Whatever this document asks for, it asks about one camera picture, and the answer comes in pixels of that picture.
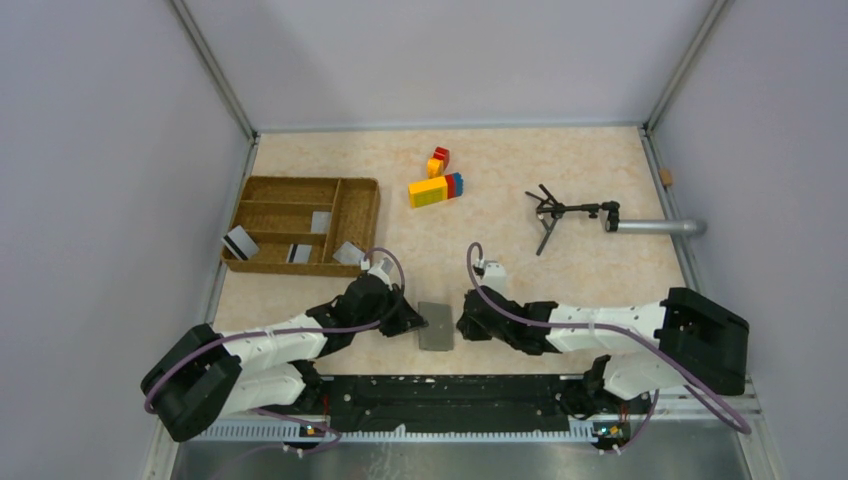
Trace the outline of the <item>grey card holder wallet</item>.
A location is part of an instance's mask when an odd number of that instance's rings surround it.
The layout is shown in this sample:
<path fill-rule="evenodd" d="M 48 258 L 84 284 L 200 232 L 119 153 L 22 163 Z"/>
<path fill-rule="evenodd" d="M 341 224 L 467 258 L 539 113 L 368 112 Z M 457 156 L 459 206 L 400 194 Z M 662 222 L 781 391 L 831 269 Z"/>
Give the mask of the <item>grey card holder wallet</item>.
<path fill-rule="evenodd" d="M 451 306 L 442 303 L 419 302 L 418 313 L 427 325 L 418 331 L 418 346 L 422 351 L 448 352 L 454 349 L 454 320 Z"/>

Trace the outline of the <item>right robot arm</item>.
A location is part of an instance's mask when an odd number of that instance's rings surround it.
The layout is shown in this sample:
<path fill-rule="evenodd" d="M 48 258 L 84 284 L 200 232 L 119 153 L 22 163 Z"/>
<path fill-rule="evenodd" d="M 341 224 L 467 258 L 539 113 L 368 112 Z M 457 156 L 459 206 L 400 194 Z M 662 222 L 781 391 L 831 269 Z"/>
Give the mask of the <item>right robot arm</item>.
<path fill-rule="evenodd" d="M 465 295 L 457 325 L 469 341 L 498 339 L 528 355 L 603 350 L 586 397 L 600 412 L 650 390 L 691 385 L 722 396 L 745 391 L 749 323 L 700 293 L 673 287 L 629 307 L 519 304 L 483 286 Z"/>

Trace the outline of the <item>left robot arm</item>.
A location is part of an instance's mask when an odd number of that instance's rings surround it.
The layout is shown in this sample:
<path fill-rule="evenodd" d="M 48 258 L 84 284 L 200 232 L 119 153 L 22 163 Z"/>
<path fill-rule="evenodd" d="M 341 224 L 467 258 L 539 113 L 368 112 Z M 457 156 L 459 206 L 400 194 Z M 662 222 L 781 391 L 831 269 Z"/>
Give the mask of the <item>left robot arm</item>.
<path fill-rule="evenodd" d="M 222 416 L 261 407 L 308 413 L 319 404 L 315 360 L 376 330 L 391 338 L 427 326 L 387 277 L 363 273 L 332 300 L 288 320 L 241 332 L 196 325 L 143 377 L 144 409 L 176 442 L 191 440 Z"/>

